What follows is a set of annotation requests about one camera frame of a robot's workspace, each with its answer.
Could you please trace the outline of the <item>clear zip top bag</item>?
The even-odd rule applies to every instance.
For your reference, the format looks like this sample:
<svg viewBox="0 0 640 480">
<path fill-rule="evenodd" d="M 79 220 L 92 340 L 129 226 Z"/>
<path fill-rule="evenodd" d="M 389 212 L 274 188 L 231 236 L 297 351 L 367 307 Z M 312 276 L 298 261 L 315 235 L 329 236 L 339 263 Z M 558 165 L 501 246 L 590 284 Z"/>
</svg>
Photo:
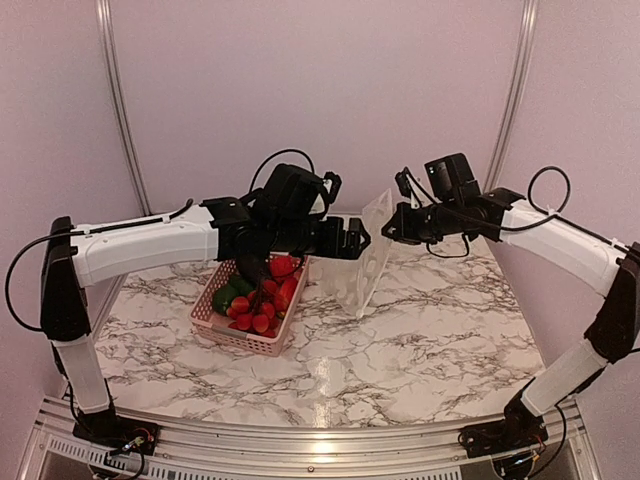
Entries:
<svg viewBox="0 0 640 480">
<path fill-rule="evenodd" d="M 335 300 L 352 318 L 360 319 L 366 314 L 367 306 L 385 269 L 391 240 L 381 234 L 381 229 L 392 214 L 392 194 L 387 189 L 361 212 L 360 219 L 371 236 L 371 243 L 359 259 L 324 259 L 317 262 L 317 281 L 322 292 Z"/>
</svg>

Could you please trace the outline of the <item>green toy pepper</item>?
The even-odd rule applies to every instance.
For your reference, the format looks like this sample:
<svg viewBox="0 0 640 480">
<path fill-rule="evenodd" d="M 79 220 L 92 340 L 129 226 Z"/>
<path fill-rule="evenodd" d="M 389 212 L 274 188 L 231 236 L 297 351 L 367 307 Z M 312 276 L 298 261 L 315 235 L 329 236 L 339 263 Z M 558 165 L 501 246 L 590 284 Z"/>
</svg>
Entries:
<svg viewBox="0 0 640 480">
<path fill-rule="evenodd" d="M 225 316 L 227 310 L 231 307 L 233 300 L 238 296 L 239 292 L 234 286 L 230 284 L 221 286 L 212 296 L 211 305 L 213 311 Z"/>
</svg>

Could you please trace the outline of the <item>pink perforated plastic basket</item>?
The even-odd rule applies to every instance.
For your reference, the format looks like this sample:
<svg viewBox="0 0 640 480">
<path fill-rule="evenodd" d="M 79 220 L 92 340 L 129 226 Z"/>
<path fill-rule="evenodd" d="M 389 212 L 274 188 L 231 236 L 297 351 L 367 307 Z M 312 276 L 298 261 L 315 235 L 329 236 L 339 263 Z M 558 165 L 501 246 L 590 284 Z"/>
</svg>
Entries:
<svg viewBox="0 0 640 480">
<path fill-rule="evenodd" d="M 235 262 L 222 262 L 207 281 L 190 313 L 196 333 L 205 339 L 261 355 L 281 353 L 298 300 L 304 290 L 307 260 L 273 254 L 271 275 L 255 283 Z"/>
</svg>

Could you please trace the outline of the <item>purple toy eggplant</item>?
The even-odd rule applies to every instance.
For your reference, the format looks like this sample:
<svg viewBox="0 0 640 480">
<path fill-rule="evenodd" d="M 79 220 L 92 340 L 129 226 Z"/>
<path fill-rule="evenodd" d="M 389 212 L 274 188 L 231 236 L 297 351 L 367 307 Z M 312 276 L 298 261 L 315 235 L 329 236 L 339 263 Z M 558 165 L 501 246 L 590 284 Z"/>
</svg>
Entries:
<svg viewBox="0 0 640 480">
<path fill-rule="evenodd" d="M 271 280 L 271 272 L 265 258 L 254 254 L 239 255 L 235 259 L 238 273 L 249 283 L 258 286 L 264 280 Z"/>
</svg>

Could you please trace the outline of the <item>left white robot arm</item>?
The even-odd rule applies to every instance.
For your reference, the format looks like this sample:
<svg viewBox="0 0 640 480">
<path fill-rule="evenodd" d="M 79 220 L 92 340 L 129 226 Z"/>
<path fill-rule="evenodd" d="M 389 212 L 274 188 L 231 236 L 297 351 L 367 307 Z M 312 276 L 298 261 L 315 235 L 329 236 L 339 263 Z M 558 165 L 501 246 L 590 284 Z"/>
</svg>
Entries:
<svg viewBox="0 0 640 480">
<path fill-rule="evenodd" d="M 125 438 L 91 339 L 84 290 L 103 280 L 173 263 L 236 259 L 241 264 L 273 252 L 356 260 L 371 237 L 361 220 L 329 215 L 341 186 L 279 164 L 267 183 L 240 198 L 204 200 L 122 223 L 73 226 L 54 221 L 41 275 L 40 327 L 79 407 L 79 423 L 106 445 Z"/>
</svg>

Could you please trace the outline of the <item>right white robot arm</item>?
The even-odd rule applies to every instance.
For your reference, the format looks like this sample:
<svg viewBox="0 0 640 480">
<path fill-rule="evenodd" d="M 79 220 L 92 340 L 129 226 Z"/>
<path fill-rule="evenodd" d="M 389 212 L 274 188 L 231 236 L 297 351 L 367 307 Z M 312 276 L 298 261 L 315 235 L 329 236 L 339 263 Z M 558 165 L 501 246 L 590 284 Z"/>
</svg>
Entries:
<svg viewBox="0 0 640 480">
<path fill-rule="evenodd" d="M 533 193 L 482 190 L 462 153 L 425 164 L 427 183 L 409 168 L 395 176 L 403 196 L 383 236 L 432 249 L 451 236 L 465 243 L 482 237 L 556 268 L 560 277 L 591 295 L 593 317 L 575 343 L 531 380 L 505 408 L 495 438 L 515 448 L 539 419 L 586 388 L 605 369 L 639 351 L 639 246 L 602 236 L 556 207 L 535 203 Z"/>
</svg>

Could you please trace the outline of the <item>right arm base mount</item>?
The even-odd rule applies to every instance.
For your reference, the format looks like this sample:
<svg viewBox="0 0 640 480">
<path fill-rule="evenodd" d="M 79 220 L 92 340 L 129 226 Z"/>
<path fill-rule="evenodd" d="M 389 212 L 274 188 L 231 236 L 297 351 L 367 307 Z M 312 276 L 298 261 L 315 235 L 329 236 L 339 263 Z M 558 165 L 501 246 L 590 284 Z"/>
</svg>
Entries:
<svg viewBox="0 0 640 480">
<path fill-rule="evenodd" d="M 467 425 L 459 431 L 458 443 L 469 458 L 506 453 L 532 445 L 542 445 L 549 438 L 546 425 L 534 422 L 520 429 L 506 419 Z"/>
</svg>

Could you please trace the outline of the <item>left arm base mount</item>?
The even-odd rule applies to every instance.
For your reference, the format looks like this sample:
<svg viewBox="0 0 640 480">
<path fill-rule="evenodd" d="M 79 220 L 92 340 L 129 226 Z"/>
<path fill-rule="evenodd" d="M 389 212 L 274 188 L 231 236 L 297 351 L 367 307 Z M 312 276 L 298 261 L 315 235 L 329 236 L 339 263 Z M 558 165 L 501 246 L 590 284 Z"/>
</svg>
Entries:
<svg viewBox="0 0 640 480">
<path fill-rule="evenodd" d="M 135 452 L 145 457 L 153 455 L 159 433 L 156 423 L 108 412 L 79 415 L 73 428 L 76 438 L 109 447 L 114 454 Z"/>
</svg>

